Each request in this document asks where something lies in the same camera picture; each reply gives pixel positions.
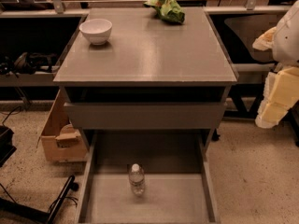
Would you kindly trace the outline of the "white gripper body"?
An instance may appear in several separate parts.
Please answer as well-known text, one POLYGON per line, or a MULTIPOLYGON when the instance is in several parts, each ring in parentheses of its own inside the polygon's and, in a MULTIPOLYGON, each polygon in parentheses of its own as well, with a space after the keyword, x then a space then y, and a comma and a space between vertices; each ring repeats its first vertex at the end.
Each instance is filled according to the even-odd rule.
POLYGON ((287 66, 278 73, 270 72, 266 78, 263 96, 269 104, 286 110, 299 101, 299 68, 287 66))

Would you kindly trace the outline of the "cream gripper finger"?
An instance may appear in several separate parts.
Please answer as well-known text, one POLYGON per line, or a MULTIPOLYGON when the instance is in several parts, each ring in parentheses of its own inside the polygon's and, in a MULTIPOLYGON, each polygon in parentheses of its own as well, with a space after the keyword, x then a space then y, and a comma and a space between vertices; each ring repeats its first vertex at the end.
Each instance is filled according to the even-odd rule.
POLYGON ((262 101, 258 108, 258 115, 255 119, 255 124, 264 129, 270 129, 279 124, 286 116, 288 110, 276 103, 268 103, 262 101))
POLYGON ((265 51, 273 48, 274 33, 277 27, 272 27, 260 35, 252 44, 252 47, 257 50, 265 51))

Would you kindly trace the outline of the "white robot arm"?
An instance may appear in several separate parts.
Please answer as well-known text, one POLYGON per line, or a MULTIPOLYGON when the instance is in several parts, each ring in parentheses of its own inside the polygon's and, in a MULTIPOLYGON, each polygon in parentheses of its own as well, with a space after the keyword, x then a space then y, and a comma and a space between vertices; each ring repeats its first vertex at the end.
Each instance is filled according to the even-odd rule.
POLYGON ((252 46, 257 50, 271 49, 278 63, 266 77, 255 119, 258 127, 269 129, 278 125, 299 101, 299 1, 275 27, 256 38, 252 46))

